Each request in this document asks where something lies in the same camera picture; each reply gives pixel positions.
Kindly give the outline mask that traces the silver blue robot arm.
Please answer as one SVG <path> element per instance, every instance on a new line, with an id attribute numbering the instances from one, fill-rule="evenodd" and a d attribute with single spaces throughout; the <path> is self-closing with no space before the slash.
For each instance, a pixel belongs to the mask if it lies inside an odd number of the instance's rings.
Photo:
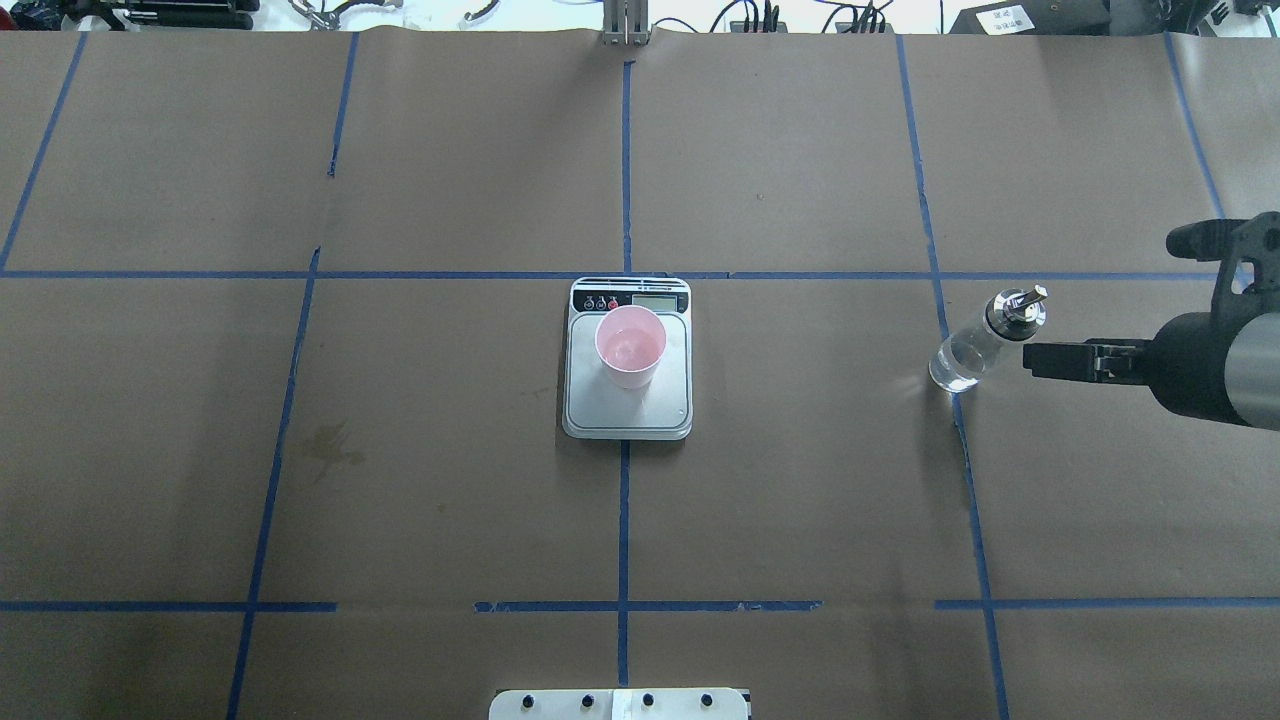
<path id="1" fill-rule="evenodd" d="M 1030 343 L 1021 365 L 1037 378 L 1142 386 L 1179 416 L 1276 430 L 1277 351 L 1276 313 L 1229 323 L 1187 313 L 1148 340 Z"/>

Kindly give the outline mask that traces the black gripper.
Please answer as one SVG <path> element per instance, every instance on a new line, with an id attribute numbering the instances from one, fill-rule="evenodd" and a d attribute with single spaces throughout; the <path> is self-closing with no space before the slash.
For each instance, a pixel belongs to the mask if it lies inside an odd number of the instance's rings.
<path id="1" fill-rule="evenodd" d="M 1211 313 L 1174 318 L 1149 340 L 1091 338 L 1038 342 L 1023 350 L 1033 377 L 1105 386 L 1148 386 L 1158 404 L 1180 416 L 1254 423 L 1249 320 L 1221 323 Z M 1133 357 L 1146 351 L 1144 374 Z"/>

